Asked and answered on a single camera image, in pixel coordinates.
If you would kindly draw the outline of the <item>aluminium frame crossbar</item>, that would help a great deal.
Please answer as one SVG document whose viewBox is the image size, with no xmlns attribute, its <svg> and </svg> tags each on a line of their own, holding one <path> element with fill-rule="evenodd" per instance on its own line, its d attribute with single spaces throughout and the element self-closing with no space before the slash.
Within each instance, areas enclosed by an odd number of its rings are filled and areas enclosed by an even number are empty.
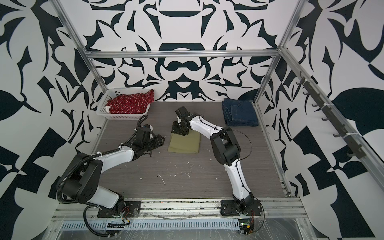
<svg viewBox="0 0 384 240">
<path fill-rule="evenodd" d="M 274 57 L 277 50 L 205 50 L 205 51 L 85 51 L 89 59 L 102 58 L 187 58 L 187 57 Z"/>
</svg>

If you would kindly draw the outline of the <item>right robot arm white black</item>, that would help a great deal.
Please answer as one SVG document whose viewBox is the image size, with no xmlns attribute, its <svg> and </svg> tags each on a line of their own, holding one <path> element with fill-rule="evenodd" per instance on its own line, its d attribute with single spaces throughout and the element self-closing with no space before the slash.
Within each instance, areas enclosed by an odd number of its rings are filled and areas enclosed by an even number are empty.
<svg viewBox="0 0 384 240">
<path fill-rule="evenodd" d="M 177 120 L 173 122 L 172 133 L 186 136 L 195 131 L 208 138 L 216 160 L 225 167 L 233 190 L 238 212 L 244 212 L 254 203 L 241 166 L 241 147 L 234 131 L 229 127 L 216 126 L 202 115 L 190 113 L 184 106 L 176 110 Z"/>
</svg>

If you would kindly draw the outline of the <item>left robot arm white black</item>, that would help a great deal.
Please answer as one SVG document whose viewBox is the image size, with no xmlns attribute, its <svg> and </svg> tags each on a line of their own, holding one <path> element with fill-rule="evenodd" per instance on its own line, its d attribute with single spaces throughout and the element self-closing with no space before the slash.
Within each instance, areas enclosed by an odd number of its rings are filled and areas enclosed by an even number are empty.
<svg viewBox="0 0 384 240">
<path fill-rule="evenodd" d="M 165 138 L 156 135 L 150 125 L 138 127 L 133 136 L 116 149 L 95 155 L 79 153 L 57 182 L 56 198 L 61 204 L 86 204 L 107 209 L 121 209 L 123 197 L 99 185 L 109 169 L 137 160 L 163 146 Z"/>
</svg>

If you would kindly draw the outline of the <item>olive green skirt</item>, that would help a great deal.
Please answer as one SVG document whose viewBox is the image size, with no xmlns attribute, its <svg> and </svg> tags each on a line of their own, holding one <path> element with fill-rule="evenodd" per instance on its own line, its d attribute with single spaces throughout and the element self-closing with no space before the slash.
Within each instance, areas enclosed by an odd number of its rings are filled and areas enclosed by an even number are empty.
<svg viewBox="0 0 384 240">
<path fill-rule="evenodd" d="M 171 153 L 197 154 L 200 149 L 201 134 L 190 130 L 186 136 L 171 134 L 168 151 Z"/>
</svg>

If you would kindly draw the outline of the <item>blue denim skirt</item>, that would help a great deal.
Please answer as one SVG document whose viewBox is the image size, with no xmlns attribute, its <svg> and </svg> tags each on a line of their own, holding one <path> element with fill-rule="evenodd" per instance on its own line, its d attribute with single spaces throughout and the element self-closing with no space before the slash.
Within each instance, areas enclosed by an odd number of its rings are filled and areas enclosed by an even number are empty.
<svg viewBox="0 0 384 240">
<path fill-rule="evenodd" d="M 257 127 L 259 120 L 253 104 L 225 98 L 222 102 L 225 124 L 232 127 Z"/>
</svg>

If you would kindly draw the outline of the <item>white plastic basket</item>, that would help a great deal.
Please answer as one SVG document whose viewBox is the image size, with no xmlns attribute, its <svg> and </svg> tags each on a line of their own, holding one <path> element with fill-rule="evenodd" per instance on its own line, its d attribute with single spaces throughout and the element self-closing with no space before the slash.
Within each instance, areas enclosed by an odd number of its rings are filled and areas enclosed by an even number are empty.
<svg viewBox="0 0 384 240">
<path fill-rule="evenodd" d="M 131 94 L 137 94 L 137 93 L 146 93 L 152 89 L 140 89 L 140 88 L 115 88 L 115 89 L 109 89 L 107 92 L 103 95 L 102 99 L 99 102 L 98 108 L 97 108 L 97 115 L 102 116 L 108 120 L 138 120 L 143 115 L 146 115 L 149 111 L 150 105 L 148 105 L 147 110 L 143 114 L 135 114 L 135 115 L 129 115 L 129 114 L 109 114 L 107 113 L 107 110 L 105 108 L 107 101 L 114 99 L 120 95 L 131 95 Z"/>
</svg>

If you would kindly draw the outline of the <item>small circuit board right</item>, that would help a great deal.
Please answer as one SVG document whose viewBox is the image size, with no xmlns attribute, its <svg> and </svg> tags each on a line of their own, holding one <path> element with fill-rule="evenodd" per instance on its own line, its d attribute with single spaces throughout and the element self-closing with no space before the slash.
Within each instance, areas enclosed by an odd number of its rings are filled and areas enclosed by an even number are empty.
<svg viewBox="0 0 384 240">
<path fill-rule="evenodd" d="M 243 235 L 251 234 L 254 231 L 255 223 L 251 219 L 239 219 L 239 231 Z"/>
</svg>

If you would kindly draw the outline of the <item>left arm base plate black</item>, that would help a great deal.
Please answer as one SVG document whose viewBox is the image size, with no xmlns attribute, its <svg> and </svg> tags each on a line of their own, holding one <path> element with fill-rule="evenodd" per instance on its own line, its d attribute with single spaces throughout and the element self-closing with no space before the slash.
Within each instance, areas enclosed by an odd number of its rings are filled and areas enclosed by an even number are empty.
<svg viewBox="0 0 384 240">
<path fill-rule="evenodd" d="M 98 218 L 112 218 L 122 215 L 124 218 L 136 217 L 141 211 L 141 201 L 119 201 L 112 209 L 100 207 Z"/>
</svg>

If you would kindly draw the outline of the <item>aluminium front rail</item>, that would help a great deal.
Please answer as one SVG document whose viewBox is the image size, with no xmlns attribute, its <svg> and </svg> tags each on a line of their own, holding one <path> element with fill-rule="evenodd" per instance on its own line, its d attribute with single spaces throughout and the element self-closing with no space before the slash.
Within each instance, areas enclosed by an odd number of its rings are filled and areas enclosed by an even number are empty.
<svg viewBox="0 0 384 240">
<path fill-rule="evenodd" d="M 146 199 L 139 207 L 128 207 L 123 213 L 138 219 L 197 219 L 223 218 L 221 199 Z M 307 218 L 299 198 L 259 198 L 266 218 Z M 52 220 L 82 220 L 82 204 L 59 205 Z"/>
</svg>

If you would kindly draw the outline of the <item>grey wall hook rail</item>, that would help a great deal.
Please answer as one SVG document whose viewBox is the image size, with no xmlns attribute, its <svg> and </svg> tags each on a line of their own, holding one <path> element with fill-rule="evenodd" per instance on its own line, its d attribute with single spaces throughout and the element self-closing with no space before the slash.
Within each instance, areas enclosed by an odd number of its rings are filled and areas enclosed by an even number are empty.
<svg viewBox="0 0 384 240">
<path fill-rule="evenodd" d="M 312 107 L 319 109 L 325 115 L 322 118 L 324 122 L 330 122 L 336 133 L 333 134 L 335 138 L 342 138 L 347 146 L 350 148 L 350 152 L 347 153 L 348 157 L 357 157 L 362 159 L 367 156 L 361 141 L 358 140 L 358 133 L 353 131 L 351 127 L 347 126 L 347 120 L 342 116 L 335 104 L 331 103 L 327 96 L 317 86 L 315 80 L 307 79 L 300 73 L 300 81 L 297 85 L 302 85 L 306 90 L 305 96 L 310 96 L 315 103 Z"/>
</svg>

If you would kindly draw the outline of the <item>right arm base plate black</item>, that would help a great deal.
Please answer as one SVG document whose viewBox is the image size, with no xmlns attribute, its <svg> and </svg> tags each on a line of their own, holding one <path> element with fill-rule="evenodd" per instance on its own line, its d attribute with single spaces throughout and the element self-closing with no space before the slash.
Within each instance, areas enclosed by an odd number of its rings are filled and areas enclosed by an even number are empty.
<svg viewBox="0 0 384 240">
<path fill-rule="evenodd" d="M 262 205 L 256 199 L 251 199 L 250 202 L 222 200 L 220 214 L 224 217 L 228 216 L 261 216 Z"/>
</svg>

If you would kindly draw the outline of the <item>red polka dot skirt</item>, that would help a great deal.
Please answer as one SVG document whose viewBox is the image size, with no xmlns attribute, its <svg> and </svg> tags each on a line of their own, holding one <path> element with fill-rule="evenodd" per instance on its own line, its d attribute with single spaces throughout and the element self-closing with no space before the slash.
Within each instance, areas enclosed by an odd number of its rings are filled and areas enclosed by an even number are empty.
<svg viewBox="0 0 384 240">
<path fill-rule="evenodd" d="M 105 108 L 109 114 L 143 114 L 146 112 L 148 105 L 154 102 L 154 99 L 154 90 L 146 93 L 120 95 L 108 100 Z"/>
</svg>

